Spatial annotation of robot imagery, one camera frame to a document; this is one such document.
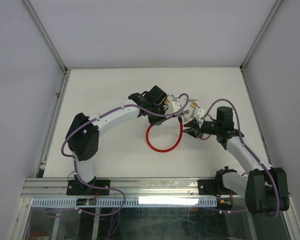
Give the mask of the small brass padlock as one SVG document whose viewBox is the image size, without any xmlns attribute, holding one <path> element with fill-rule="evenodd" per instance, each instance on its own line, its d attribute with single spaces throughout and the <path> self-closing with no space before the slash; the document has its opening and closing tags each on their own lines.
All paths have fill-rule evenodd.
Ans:
<svg viewBox="0 0 300 240">
<path fill-rule="evenodd" d="M 198 101 L 198 100 L 197 99 L 189 99 L 188 105 L 191 108 L 196 109 L 198 107 L 198 104 L 196 103 L 196 101 Z"/>
</svg>

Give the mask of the thick red cable lock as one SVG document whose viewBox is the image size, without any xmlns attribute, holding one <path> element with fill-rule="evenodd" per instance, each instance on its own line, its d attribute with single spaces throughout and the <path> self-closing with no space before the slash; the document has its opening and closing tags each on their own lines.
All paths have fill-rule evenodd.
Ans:
<svg viewBox="0 0 300 240">
<path fill-rule="evenodd" d="M 150 125 L 145 131 L 147 146 L 158 153 L 174 151 L 183 139 L 184 117 L 178 116 L 171 119 L 172 122 L 162 126 Z"/>
</svg>

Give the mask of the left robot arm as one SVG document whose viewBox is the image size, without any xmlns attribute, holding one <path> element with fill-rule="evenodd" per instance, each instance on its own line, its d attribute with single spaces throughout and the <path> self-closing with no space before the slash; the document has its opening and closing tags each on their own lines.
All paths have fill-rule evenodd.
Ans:
<svg viewBox="0 0 300 240">
<path fill-rule="evenodd" d="M 150 125 L 160 125 L 175 117 L 177 111 L 168 103 L 168 94 L 155 85 L 149 91 L 130 94 L 118 106 L 104 113 L 91 116 L 78 113 L 61 146 L 61 154 L 74 160 L 77 188 L 86 195 L 95 188 L 92 158 L 99 149 L 99 140 L 103 134 L 143 116 L 148 118 Z"/>
</svg>

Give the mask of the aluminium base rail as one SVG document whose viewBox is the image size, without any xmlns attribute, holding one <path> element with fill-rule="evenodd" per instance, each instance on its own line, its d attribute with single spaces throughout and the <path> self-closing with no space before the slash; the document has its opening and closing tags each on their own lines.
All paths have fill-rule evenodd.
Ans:
<svg viewBox="0 0 300 240">
<path fill-rule="evenodd" d="M 128 198 L 140 196 L 176 196 L 176 197 L 210 197 L 205 190 L 212 186 L 214 177 L 108 177 L 99 178 L 97 183 L 106 189 L 102 197 L 120 198 L 114 191 L 124 192 Z M 73 177 L 65 178 L 27 178 L 21 196 L 23 198 L 83 197 L 94 194 L 95 190 L 80 184 Z"/>
</svg>

